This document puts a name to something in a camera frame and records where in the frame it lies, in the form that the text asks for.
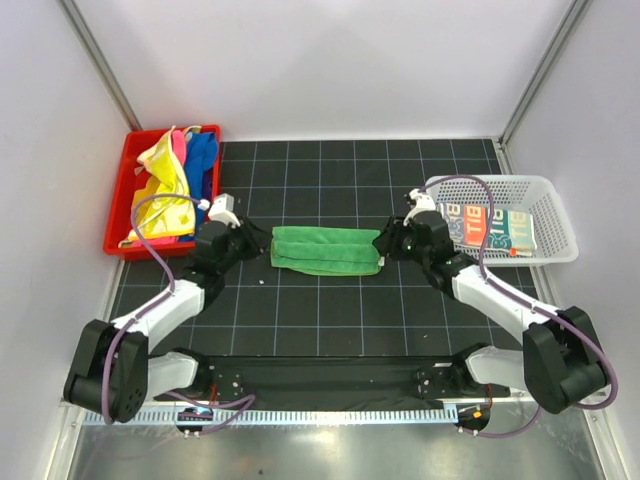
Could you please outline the green towel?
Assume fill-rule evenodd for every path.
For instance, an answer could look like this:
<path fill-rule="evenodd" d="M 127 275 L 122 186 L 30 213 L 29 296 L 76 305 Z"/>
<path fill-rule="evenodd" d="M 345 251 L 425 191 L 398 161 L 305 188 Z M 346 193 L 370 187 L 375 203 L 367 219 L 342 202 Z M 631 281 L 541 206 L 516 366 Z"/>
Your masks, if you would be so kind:
<path fill-rule="evenodd" d="M 384 258 L 373 241 L 380 231 L 317 226 L 272 229 L 271 266 L 313 276 L 371 276 Z"/>

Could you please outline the rabbit print towel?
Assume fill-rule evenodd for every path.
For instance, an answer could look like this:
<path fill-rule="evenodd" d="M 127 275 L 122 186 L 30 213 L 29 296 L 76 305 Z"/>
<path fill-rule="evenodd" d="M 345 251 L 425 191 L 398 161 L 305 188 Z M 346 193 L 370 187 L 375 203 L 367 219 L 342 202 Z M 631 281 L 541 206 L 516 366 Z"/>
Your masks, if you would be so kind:
<path fill-rule="evenodd" d="M 527 212 L 494 208 L 489 220 L 488 206 L 438 203 L 437 211 L 459 246 L 479 249 L 487 238 L 486 252 L 531 257 L 537 249 L 533 217 Z"/>

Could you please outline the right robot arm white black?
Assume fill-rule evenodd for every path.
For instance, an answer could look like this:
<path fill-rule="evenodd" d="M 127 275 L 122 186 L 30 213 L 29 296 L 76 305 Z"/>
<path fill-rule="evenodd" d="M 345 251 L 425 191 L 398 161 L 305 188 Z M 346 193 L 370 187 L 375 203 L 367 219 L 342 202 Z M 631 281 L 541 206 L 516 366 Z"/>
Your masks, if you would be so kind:
<path fill-rule="evenodd" d="M 491 274 L 455 248 L 439 213 L 392 217 L 373 245 L 384 258 L 418 264 L 433 288 L 486 315 L 520 342 L 518 351 L 481 347 L 470 353 L 450 372 L 458 394 L 473 396 L 485 384 L 497 384 L 528 392 L 553 414 L 589 408 L 587 398 L 602 389 L 609 395 L 599 408 L 616 399 L 618 380 L 589 315 L 539 302 Z"/>

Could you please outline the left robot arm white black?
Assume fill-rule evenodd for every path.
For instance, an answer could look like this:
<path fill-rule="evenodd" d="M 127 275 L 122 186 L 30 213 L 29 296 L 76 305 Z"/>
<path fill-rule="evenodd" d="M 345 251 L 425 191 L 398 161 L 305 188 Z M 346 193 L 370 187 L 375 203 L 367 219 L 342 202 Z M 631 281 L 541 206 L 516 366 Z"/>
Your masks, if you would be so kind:
<path fill-rule="evenodd" d="M 262 255 L 271 241 L 271 232 L 245 217 L 237 225 L 202 224 L 178 279 L 127 315 L 85 325 L 63 388 L 64 400 L 102 415 L 108 423 L 127 423 L 145 401 L 161 395 L 206 397 L 212 386 L 206 356 L 185 348 L 162 356 L 153 351 L 218 298 L 230 269 Z"/>

